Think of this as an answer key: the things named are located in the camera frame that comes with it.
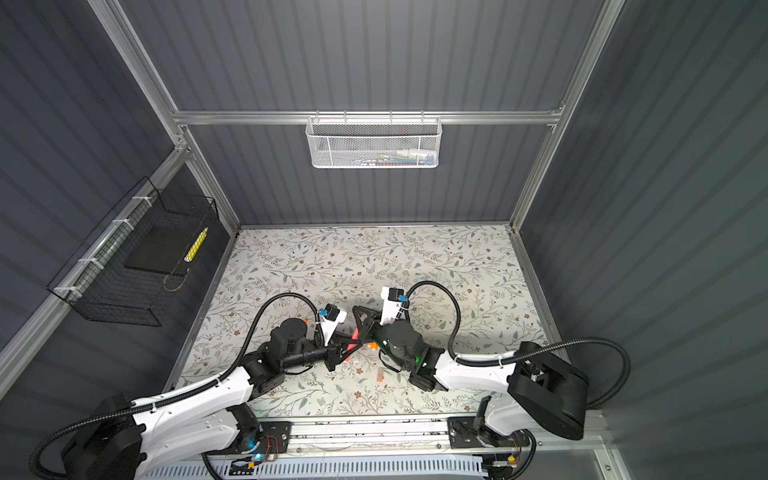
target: red wire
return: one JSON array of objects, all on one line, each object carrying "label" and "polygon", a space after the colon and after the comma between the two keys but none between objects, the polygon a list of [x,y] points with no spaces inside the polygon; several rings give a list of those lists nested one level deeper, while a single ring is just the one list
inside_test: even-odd
[{"label": "red wire", "polygon": [[275,450],[276,450],[275,451],[275,459],[277,460],[277,455],[280,453],[280,443],[277,441],[277,439],[275,437],[273,437],[271,435],[267,435],[266,439],[267,439],[267,441],[269,441],[269,439],[274,439],[275,440]]}]

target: dark gray wall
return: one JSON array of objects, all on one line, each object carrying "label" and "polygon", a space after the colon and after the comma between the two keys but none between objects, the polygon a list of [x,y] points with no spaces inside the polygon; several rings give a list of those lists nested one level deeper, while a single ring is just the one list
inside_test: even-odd
[{"label": "dark gray wall", "polygon": [[[100,219],[173,144],[88,4],[0,2],[0,346]],[[170,189],[200,193],[187,168]],[[72,313],[0,401],[0,478],[26,478],[49,432],[104,397],[160,392],[227,242],[209,232],[162,328]],[[60,445],[46,464],[61,471]]]},{"label": "dark gray wall", "polygon": [[173,144],[85,2],[0,2],[0,348]]},{"label": "dark gray wall", "polygon": [[[201,195],[182,167],[168,190]],[[0,401],[0,478],[34,478],[26,462],[49,433],[88,417],[98,403],[122,392],[129,399],[162,391],[200,309],[229,235],[211,227],[184,287],[161,327],[89,322],[70,313]],[[44,465],[63,472],[57,442]]]},{"label": "dark gray wall", "polygon": [[[629,2],[522,235],[635,478],[763,478],[768,2]],[[617,358],[576,350],[596,389]]]},{"label": "dark gray wall", "polygon": [[556,108],[599,0],[153,2],[124,9],[182,110]]},{"label": "dark gray wall", "polygon": [[443,130],[440,165],[312,167],[304,127],[193,126],[243,224],[508,221],[544,125]]},{"label": "dark gray wall", "polygon": [[[124,2],[182,110],[547,110],[599,0]],[[243,224],[508,220],[546,127],[446,127],[434,170],[317,170],[302,127],[191,128]]]}]

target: black mounting plate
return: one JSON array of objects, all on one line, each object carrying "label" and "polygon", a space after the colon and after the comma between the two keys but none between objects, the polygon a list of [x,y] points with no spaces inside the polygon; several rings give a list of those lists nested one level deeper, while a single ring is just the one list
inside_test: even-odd
[{"label": "black mounting plate", "polygon": [[[473,426],[474,421],[474,415],[448,417],[448,433],[452,449],[484,449],[487,446],[478,440]],[[515,443],[513,438],[498,440],[499,447],[509,447],[510,449],[517,448],[520,443],[520,441]]]},{"label": "black mounting plate", "polygon": [[[262,435],[269,435],[277,440],[277,453],[288,451],[288,441],[290,440],[291,422],[261,422],[261,428],[264,430]],[[229,446],[223,450],[208,452],[209,455],[236,455],[238,453],[235,445]]]},{"label": "black mounting plate", "polygon": [[269,435],[277,439],[277,453],[288,451],[288,441],[290,441],[290,422],[261,422],[261,428],[264,429],[264,435]]}]

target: white mesh basket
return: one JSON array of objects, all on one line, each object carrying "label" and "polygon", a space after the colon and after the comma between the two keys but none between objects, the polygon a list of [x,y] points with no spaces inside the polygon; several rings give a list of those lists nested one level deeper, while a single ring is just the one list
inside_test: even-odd
[{"label": "white mesh basket", "polygon": [[328,124],[310,118],[306,139],[317,168],[434,168],[440,120],[419,124]]}]

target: black wire basket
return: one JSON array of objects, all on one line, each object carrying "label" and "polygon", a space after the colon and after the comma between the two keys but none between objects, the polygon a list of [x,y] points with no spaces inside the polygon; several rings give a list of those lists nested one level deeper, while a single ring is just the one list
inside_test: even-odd
[{"label": "black wire basket", "polygon": [[48,290],[91,321],[161,326],[218,217],[212,198],[152,190]]}]

